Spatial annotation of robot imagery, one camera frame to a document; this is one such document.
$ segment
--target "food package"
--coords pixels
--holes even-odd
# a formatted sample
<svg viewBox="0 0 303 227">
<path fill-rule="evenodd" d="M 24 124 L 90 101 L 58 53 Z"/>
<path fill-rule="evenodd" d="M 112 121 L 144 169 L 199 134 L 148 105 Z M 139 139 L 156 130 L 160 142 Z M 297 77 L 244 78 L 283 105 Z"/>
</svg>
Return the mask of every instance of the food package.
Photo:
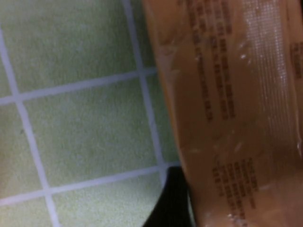
<svg viewBox="0 0 303 227">
<path fill-rule="evenodd" d="M 290 36 L 289 54 L 292 60 L 293 74 L 299 109 L 300 134 L 303 136 L 303 16 L 300 0 L 287 2 L 288 27 Z"/>
<path fill-rule="evenodd" d="M 143 5 L 197 225 L 303 226 L 299 1 Z"/>
</svg>

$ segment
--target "white grout line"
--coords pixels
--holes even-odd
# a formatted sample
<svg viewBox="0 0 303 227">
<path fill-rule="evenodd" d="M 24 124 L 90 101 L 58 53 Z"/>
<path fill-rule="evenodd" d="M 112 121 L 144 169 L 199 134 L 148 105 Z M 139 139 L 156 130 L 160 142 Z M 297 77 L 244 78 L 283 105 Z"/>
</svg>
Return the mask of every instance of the white grout line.
<svg viewBox="0 0 303 227">
<path fill-rule="evenodd" d="M 1 30 L 1 24 L 0 24 L 0 55 L 1 55 L 1 59 L 3 62 L 5 72 L 7 74 L 7 78 L 9 81 L 9 86 L 10 86 L 11 92 L 13 94 L 13 98 L 16 102 L 17 109 L 21 116 L 23 128 L 27 135 L 27 139 L 28 139 L 28 142 L 29 142 L 29 145 L 31 148 L 34 163 L 37 168 L 40 182 L 41 182 L 44 194 L 45 194 L 45 200 L 46 200 L 49 214 L 51 216 L 51 221 L 52 221 L 53 227 L 59 227 L 60 226 L 59 219 L 56 214 L 55 205 L 54 205 L 52 196 L 49 193 L 49 185 L 48 185 L 48 182 L 47 182 L 47 179 L 45 176 L 45 171 L 44 171 L 44 168 L 42 165 L 42 161 L 40 159 L 39 151 L 37 149 L 37 144 L 36 144 L 36 140 L 35 140 L 35 137 L 33 134 L 32 126 L 30 124 L 26 108 L 24 107 L 22 100 L 20 99 L 14 71 L 13 71 L 13 68 L 9 61 L 8 52 L 7 52 L 5 43 L 4 43 L 3 32 Z"/>
<path fill-rule="evenodd" d="M 45 89 L 40 89 L 40 90 L 36 90 L 36 91 L 31 91 L 31 92 L 25 92 L 25 93 L 21 94 L 21 99 L 23 101 L 25 101 L 25 100 L 30 100 L 30 99 L 34 99 L 34 98 L 44 97 L 44 96 L 53 96 L 53 95 L 57 95 L 57 94 L 65 93 L 65 92 L 72 92 L 72 91 L 77 91 L 77 90 L 86 89 L 86 88 L 108 85 L 108 84 L 116 83 L 119 81 L 133 79 L 136 77 L 138 77 L 138 74 L 136 71 L 133 71 L 133 72 L 117 74 L 117 75 L 108 76 L 108 77 L 89 79 L 89 80 L 80 81 L 80 82 L 76 82 L 76 83 L 70 83 L 70 84 L 61 85 L 61 86 L 57 86 L 57 87 L 45 88 Z"/>
<path fill-rule="evenodd" d="M 164 167 L 169 168 L 170 166 L 180 166 L 179 162 L 171 162 L 171 163 L 165 163 Z M 148 175 L 148 174 L 153 174 L 156 172 L 159 172 L 161 167 L 159 166 L 152 166 L 149 168 L 144 168 L 144 169 L 138 169 L 138 170 L 133 170 L 129 172 L 124 172 L 116 175 L 110 175 L 110 176 L 104 176 L 101 178 L 93 179 L 93 180 L 88 180 L 88 181 L 83 181 L 79 183 L 73 183 L 69 185 L 64 185 L 64 186 L 59 186 L 59 187 L 54 187 L 49 189 L 50 194 L 58 194 L 62 192 L 69 192 L 73 190 L 79 190 L 79 189 L 84 189 L 92 186 L 98 186 L 106 183 L 114 183 L 122 180 L 126 180 L 129 178 L 135 178 L 143 175 Z M 24 193 L 20 195 L 15 195 L 15 196 L 10 196 L 4 199 L 0 199 L 0 207 L 1 206 L 7 206 L 7 205 L 13 205 L 19 202 L 24 202 L 32 199 L 37 199 L 40 197 L 43 197 L 45 195 L 44 190 L 38 190 L 35 192 L 29 192 L 29 193 Z"/>
<path fill-rule="evenodd" d="M 3 98 L 0 98 L 0 105 L 7 105 L 10 103 L 15 102 L 14 97 L 13 96 L 6 96 Z"/>
<path fill-rule="evenodd" d="M 43 197 L 43 196 L 44 196 L 44 191 L 39 190 L 39 191 L 35 191 L 35 192 L 7 197 L 7 198 L 0 200 L 0 207 L 6 206 L 6 205 L 13 205 L 15 203 L 24 202 L 24 201 L 28 201 L 28 200 L 33 200 L 33 199 Z"/>
<path fill-rule="evenodd" d="M 155 67 L 145 68 L 144 73 L 146 76 L 152 76 L 155 73 L 157 73 L 157 69 Z M 19 96 L 22 101 L 26 101 L 26 100 L 30 100 L 30 99 L 41 98 L 41 97 L 45 97 L 45 96 L 52 96 L 52 95 L 77 91 L 77 90 L 91 88 L 91 87 L 100 87 L 103 85 L 108 85 L 108 84 L 116 83 L 119 81 L 134 79 L 137 77 L 139 77 L 137 71 L 132 71 L 132 72 L 127 72 L 127 73 L 115 74 L 112 76 L 102 77 L 102 78 L 88 79 L 88 80 L 84 80 L 84 81 L 80 81 L 80 82 L 76 82 L 76 83 L 70 83 L 70 84 L 57 86 L 57 87 L 50 87 L 50 88 L 43 88 L 43 89 L 39 89 L 39 90 L 35 90 L 35 91 L 29 91 L 29 92 L 25 92 L 25 93 L 20 93 Z M 7 96 L 7 97 L 0 98 L 0 106 L 7 105 L 10 103 L 14 103 L 14 102 L 15 102 L 15 99 L 13 96 Z"/>
<path fill-rule="evenodd" d="M 97 178 L 94 180 L 89 180 L 89 181 L 84 181 L 84 182 L 80 182 L 80 183 L 74 183 L 74 184 L 70 184 L 70 185 L 52 188 L 51 193 L 57 194 L 57 193 L 68 192 L 68 191 L 72 191 L 72 190 L 78 190 L 78 189 L 83 189 L 83 188 L 87 188 L 87 187 L 97 186 L 97 185 L 101 185 L 101 184 L 105 184 L 105 183 L 122 181 L 122 180 L 134 178 L 134 177 L 138 177 L 138 176 L 142 176 L 142 175 L 153 174 L 158 171 L 159 171 L 158 166 L 153 166 L 153 167 L 139 169 L 139 170 L 133 170 L 133 171 L 124 172 L 124 173 L 120 173 L 120 174 L 116 174 L 116 175 Z"/>
<path fill-rule="evenodd" d="M 148 117 L 148 122 L 151 130 L 151 138 L 153 141 L 154 149 L 155 149 L 155 155 L 157 159 L 158 166 L 161 167 L 160 171 L 160 178 L 162 185 L 165 183 L 165 178 L 166 178 L 166 171 L 164 170 L 163 165 L 164 165 L 164 160 L 162 156 L 162 151 L 161 151 L 161 145 L 160 145 L 160 140 L 157 132 L 157 126 L 155 123 L 155 117 L 152 109 L 152 102 L 151 102 L 151 97 L 150 93 L 148 90 L 148 84 L 146 81 L 146 77 L 144 74 L 143 70 L 143 62 L 141 58 L 141 53 L 140 53 L 140 46 L 138 42 L 138 37 L 137 37 L 137 31 L 136 31 L 136 26 L 134 22 L 134 17 L 133 17 L 133 10 L 132 6 L 129 0 L 122 0 L 126 19 L 127 19 L 127 26 L 128 26 L 128 31 L 130 33 L 131 41 L 132 41 L 132 46 L 133 46 L 133 51 L 134 51 L 134 57 L 135 57 L 135 62 L 137 66 L 137 70 L 139 73 L 140 77 L 140 84 L 141 84 L 141 89 L 143 93 L 143 99 L 144 99 L 144 104 L 147 112 L 147 117 Z"/>
</svg>

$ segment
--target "plastic wrapper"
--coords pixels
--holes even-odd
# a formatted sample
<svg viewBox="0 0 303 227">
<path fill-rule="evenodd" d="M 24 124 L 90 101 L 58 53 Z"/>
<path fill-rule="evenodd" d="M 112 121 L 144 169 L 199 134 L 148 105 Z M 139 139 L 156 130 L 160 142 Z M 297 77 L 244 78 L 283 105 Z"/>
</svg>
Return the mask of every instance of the plastic wrapper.
<svg viewBox="0 0 303 227">
<path fill-rule="evenodd" d="M 197 225 L 302 226 L 299 1 L 143 4 Z"/>
<path fill-rule="evenodd" d="M 291 0 L 287 2 L 287 15 L 290 37 L 290 56 L 295 77 L 299 109 L 299 126 L 301 136 L 303 135 L 303 2 Z"/>
</svg>

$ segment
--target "green tile floor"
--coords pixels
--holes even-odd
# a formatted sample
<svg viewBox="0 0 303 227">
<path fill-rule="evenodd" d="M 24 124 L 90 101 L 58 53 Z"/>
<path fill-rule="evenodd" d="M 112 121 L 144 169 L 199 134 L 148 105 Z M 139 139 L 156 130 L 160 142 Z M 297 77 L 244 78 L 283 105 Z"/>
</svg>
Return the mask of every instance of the green tile floor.
<svg viewBox="0 0 303 227">
<path fill-rule="evenodd" d="M 178 163 L 141 1 L 1 0 L 0 28 L 0 226 L 141 226 Z"/>
</svg>

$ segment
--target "floor tile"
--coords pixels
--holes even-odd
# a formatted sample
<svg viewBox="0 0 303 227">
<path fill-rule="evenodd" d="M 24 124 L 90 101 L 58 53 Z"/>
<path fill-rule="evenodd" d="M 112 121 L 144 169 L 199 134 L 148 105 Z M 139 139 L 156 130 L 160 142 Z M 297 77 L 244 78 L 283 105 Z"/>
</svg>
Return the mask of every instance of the floor tile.
<svg viewBox="0 0 303 227">
<path fill-rule="evenodd" d="M 0 135 L 0 198 L 41 189 L 14 104 L 0 106 Z"/>
<path fill-rule="evenodd" d="M 152 46 L 148 37 L 145 23 L 145 15 L 141 0 L 131 0 L 133 8 L 134 22 L 137 30 L 138 42 L 141 50 L 142 61 L 145 67 L 155 66 L 155 60 L 152 52 Z"/>
<path fill-rule="evenodd" d="M 44 198 L 0 207 L 0 226 L 52 227 Z"/>
<path fill-rule="evenodd" d="M 163 158 L 166 162 L 178 161 L 178 153 L 173 137 L 164 96 L 156 75 L 147 78 L 155 121 L 160 138 Z"/>
<path fill-rule="evenodd" d="M 0 97 L 5 97 L 11 95 L 9 83 L 6 77 L 6 72 L 4 70 L 1 58 L 0 58 Z"/>
<path fill-rule="evenodd" d="M 62 227 L 139 227 L 161 192 L 159 175 L 54 196 Z"/>
<path fill-rule="evenodd" d="M 156 165 L 138 79 L 25 105 L 52 186 Z"/>
<path fill-rule="evenodd" d="M 21 92 L 135 69 L 121 0 L 0 1 Z"/>
</svg>

